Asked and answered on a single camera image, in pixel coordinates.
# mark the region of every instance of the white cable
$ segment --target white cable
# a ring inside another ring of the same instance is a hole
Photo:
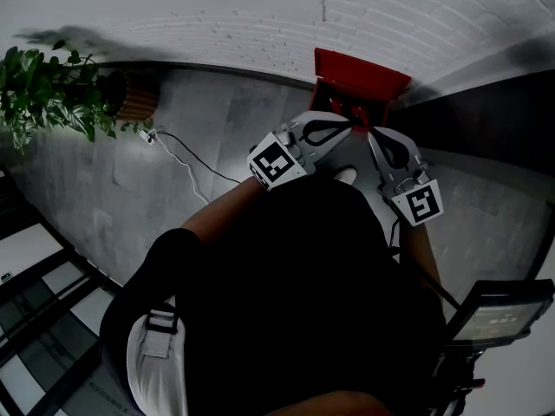
[[[157,133],[159,130],[164,132],[164,131],[166,131],[166,127],[164,127],[163,125],[160,125],[159,127],[153,128],[147,133],[147,136],[152,134],[152,133]]]
[[[186,166],[189,169],[189,176],[191,177],[191,181],[193,182],[193,192],[195,194],[195,196],[197,196],[198,198],[200,198],[205,204],[209,204],[210,202],[208,201],[208,199],[206,197],[204,197],[200,192],[197,192],[197,184],[195,183],[195,177],[193,175],[193,169],[191,168],[191,166],[188,163],[185,163],[183,160],[181,160],[179,157],[177,157],[174,153],[172,153],[169,149],[167,149],[166,145],[164,144],[164,142],[162,140],[160,140],[160,137],[158,137],[158,133],[156,133],[156,130],[153,129],[152,131],[150,131],[148,134],[154,132],[154,136],[156,136],[156,140],[159,141],[159,143],[161,143],[161,145],[164,147],[164,149],[166,150],[166,153],[168,153],[169,155],[171,155],[173,158],[175,158],[178,162],[180,162],[181,165]]]

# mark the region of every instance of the black cable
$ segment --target black cable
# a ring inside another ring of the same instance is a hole
[[[218,174],[221,178],[226,179],[226,180],[229,180],[230,182],[235,182],[236,184],[240,184],[240,183],[241,183],[241,182],[239,182],[238,180],[231,179],[231,178],[229,178],[229,177],[226,177],[224,174],[222,174],[222,173],[220,173],[220,172],[214,171],[210,166],[208,166],[205,162],[203,162],[202,159],[201,159],[197,154],[195,154],[193,151],[191,151],[191,150],[189,149],[189,147],[188,147],[185,143],[183,143],[179,137],[176,137],[176,136],[174,136],[173,134],[167,133],[166,131],[158,131],[158,132],[156,132],[156,133],[157,133],[157,134],[169,135],[170,137],[173,137],[174,139],[176,139],[176,140],[177,140],[177,141],[178,141],[189,153],[191,153],[191,154],[194,156],[194,158],[195,158],[196,160],[198,160],[202,165],[204,165],[206,168],[208,168],[208,169],[209,169],[210,171],[212,171],[214,174]]]
[[[391,250],[391,255],[392,256],[396,256],[397,254],[401,254],[402,253],[402,258],[403,258],[403,262],[406,264],[408,263],[409,265],[412,265],[412,267],[419,272],[419,274],[424,277],[424,279],[426,280],[426,282],[428,282],[430,284],[430,286],[435,289],[435,291],[442,296],[446,301],[448,301],[453,308],[455,309],[460,309],[460,305],[459,303],[454,299],[454,297],[452,297],[449,292],[444,289],[433,277],[432,275],[430,275],[426,270],[424,270],[422,268],[422,266],[416,262],[416,260],[410,255],[408,254],[406,251],[401,250],[401,248],[398,247],[394,247],[392,248],[393,245],[393,237],[395,235],[395,227],[397,226],[397,224],[399,224],[399,218],[394,221],[393,226],[391,227],[391,237],[389,238],[389,249]]]

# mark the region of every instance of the white brick wall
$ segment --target white brick wall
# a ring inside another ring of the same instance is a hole
[[[550,31],[555,10],[555,0],[33,0],[40,10],[24,1],[0,0],[13,15],[0,19],[0,49],[23,46],[14,35],[32,27],[73,25],[77,44],[105,61],[211,63],[314,81],[320,47],[402,71],[416,86]]]

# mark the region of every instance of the person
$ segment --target person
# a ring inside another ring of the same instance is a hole
[[[439,282],[424,225],[402,224],[400,246]],[[177,376],[134,386],[130,333],[170,296],[185,329]],[[419,415],[444,326],[356,188],[309,176],[266,192],[251,177],[155,241],[104,316],[101,352],[149,416],[137,397],[169,399],[174,382],[191,416]]]

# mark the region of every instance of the power plug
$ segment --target power plug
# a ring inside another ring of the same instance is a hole
[[[156,135],[154,131],[150,133],[145,133],[144,131],[139,131],[139,136],[146,141],[148,145],[154,145],[156,143]]]

